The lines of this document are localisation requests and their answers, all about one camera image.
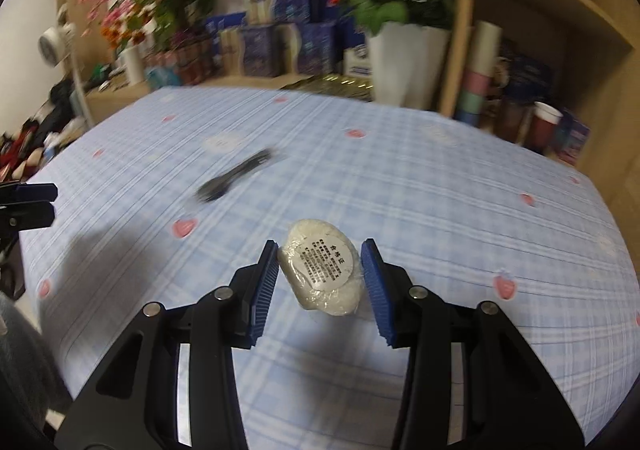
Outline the purple small box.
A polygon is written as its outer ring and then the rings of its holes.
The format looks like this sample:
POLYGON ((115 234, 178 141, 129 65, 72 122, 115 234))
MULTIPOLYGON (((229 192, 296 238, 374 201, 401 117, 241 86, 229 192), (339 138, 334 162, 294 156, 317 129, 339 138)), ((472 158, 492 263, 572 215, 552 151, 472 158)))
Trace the purple small box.
POLYGON ((590 129, 576 115, 564 108, 551 143, 554 154, 563 162, 575 165, 588 139, 590 129))

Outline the white cake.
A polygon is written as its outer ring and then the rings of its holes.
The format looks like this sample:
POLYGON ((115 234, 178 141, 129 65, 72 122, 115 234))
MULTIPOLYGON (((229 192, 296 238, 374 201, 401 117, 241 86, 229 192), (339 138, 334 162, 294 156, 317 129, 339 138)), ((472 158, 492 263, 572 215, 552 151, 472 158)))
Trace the white cake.
POLYGON ((360 255, 332 224, 320 219, 293 223, 278 259, 305 311, 341 317, 358 309, 364 288, 360 255))

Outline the dark brown glass cup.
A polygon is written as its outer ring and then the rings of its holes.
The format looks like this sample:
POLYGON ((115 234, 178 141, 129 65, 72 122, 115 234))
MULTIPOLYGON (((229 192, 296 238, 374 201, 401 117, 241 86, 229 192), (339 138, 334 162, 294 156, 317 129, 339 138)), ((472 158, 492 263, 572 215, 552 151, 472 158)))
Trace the dark brown glass cup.
POLYGON ((503 98, 496 114, 494 134, 502 140, 515 144, 529 107, 528 103, 503 98))

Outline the orange flowers white vase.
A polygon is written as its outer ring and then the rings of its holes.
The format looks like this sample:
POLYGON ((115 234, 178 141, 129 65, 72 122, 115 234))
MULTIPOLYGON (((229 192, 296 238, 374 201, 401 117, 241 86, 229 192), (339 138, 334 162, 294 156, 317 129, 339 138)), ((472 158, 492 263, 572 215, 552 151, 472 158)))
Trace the orange flowers white vase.
POLYGON ((111 26, 103 27, 101 34, 124 67, 128 83, 130 85, 142 83, 144 67, 140 45, 145 40, 145 33, 142 30, 131 31, 111 26))

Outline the blue plaid tablecloth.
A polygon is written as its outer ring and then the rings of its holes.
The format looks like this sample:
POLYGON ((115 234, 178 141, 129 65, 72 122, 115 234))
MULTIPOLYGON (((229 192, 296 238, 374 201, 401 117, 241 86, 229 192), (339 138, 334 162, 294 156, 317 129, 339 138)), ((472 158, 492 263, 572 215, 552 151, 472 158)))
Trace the blue plaid tablecloth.
POLYGON ((282 268, 264 335, 234 355, 254 449, 385 449, 407 355, 378 334, 360 244, 449 303, 497 302, 587 438, 639 374, 639 285, 588 177, 409 109, 249 88, 163 88, 36 175, 56 218, 23 233, 26 292, 77 394, 140 309, 282 268))

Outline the black plastic fork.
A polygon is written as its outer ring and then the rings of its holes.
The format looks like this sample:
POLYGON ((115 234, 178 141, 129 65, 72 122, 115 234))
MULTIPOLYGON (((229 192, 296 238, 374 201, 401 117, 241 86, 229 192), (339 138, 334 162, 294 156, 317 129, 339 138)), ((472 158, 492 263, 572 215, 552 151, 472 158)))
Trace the black plastic fork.
POLYGON ((232 167, 229 171, 206 181, 206 183, 198 187, 195 192, 195 198, 200 202, 218 200, 229 191, 238 179, 257 170, 258 167, 271 161, 273 157, 274 150, 270 148, 256 152, 255 155, 232 167))

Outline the white desk fan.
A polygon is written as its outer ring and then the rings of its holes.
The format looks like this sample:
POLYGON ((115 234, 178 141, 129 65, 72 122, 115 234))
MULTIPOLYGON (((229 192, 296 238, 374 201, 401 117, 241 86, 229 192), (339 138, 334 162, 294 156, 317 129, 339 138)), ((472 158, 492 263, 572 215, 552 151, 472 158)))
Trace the white desk fan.
POLYGON ((79 60, 74 46, 76 30, 77 28, 72 22, 51 27, 41 34, 38 48, 44 62, 51 67, 58 66, 64 60, 70 62, 70 73, 72 73, 81 117, 85 120, 88 129, 92 129, 96 122, 94 122, 87 104, 84 85, 80 77, 79 60))

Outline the white square flower pot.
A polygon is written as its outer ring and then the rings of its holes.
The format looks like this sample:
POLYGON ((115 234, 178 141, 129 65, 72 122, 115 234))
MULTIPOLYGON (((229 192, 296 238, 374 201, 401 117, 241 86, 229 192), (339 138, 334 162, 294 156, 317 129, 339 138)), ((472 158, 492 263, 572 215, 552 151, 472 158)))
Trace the white square flower pot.
POLYGON ((366 35, 375 103, 416 110, 430 108, 449 43, 441 28, 386 22, 366 35))

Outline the blue gift box lower left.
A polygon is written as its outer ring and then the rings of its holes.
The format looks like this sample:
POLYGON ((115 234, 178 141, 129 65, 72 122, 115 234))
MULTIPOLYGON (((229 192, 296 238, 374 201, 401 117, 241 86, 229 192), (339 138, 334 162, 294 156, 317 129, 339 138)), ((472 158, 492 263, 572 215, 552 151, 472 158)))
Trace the blue gift box lower left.
POLYGON ((226 76, 275 78, 282 73, 275 26, 225 28, 218 32, 218 39, 226 76))

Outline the blue gift box lower right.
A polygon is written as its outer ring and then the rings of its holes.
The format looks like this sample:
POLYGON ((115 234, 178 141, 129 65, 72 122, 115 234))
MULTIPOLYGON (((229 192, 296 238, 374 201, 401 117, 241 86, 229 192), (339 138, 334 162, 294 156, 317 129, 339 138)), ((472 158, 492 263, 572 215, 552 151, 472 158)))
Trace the blue gift box lower right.
POLYGON ((335 70, 334 22, 293 22, 276 31, 285 73, 325 76, 335 70))

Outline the red paper cup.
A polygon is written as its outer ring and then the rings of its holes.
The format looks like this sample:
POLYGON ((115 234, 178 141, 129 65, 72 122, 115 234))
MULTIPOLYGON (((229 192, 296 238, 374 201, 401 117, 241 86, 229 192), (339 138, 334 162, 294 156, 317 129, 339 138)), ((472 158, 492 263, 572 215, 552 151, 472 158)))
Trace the red paper cup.
POLYGON ((543 102, 536 102, 523 146, 542 155, 562 117, 563 114, 558 109, 543 102))

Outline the gold decorative tray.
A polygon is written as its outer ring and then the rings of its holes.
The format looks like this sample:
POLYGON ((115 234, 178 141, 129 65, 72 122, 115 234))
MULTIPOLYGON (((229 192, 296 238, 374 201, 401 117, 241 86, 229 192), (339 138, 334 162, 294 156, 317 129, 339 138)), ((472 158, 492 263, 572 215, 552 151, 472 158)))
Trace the gold decorative tray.
POLYGON ((339 74, 313 76, 306 80, 284 85, 283 89, 285 91, 358 99, 363 102, 372 102, 373 100, 373 85, 370 80, 345 77, 339 74))

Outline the stack of pastel cups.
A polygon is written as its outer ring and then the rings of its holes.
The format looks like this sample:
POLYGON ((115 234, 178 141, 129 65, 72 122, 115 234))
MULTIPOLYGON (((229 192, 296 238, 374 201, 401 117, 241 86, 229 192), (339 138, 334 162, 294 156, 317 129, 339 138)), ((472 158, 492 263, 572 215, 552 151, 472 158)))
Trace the stack of pastel cups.
POLYGON ((494 76, 501 36, 499 26, 484 20, 475 23, 454 114, 456 120, 472 126, 480 122, 480 113, 494 76))

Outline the patterned tin planter box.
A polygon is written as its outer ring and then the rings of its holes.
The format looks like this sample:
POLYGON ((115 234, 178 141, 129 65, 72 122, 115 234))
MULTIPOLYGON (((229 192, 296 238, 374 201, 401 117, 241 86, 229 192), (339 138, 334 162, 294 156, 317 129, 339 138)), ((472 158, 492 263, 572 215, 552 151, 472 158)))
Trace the patterned tin planter box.
POLYGON ((176 50, 152 53, 144 59, 145 81, 153 91, 165 86, 198 85, 213 77, 213 43, 186 44, 176 50))

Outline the wooden shelf unit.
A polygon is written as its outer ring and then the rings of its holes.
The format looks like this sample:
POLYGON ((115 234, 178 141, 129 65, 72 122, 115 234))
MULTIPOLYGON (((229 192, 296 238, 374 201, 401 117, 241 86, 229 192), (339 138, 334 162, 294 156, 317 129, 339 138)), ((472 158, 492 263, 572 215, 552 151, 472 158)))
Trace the wooden shelf unit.
POLYGON ((438 111, 451 117, 471 28, 490 20, 556 74, 554 92, 590 129, 577 169, 610 210, 639 208, 639 3, 637 0, 456 0, 438 111))

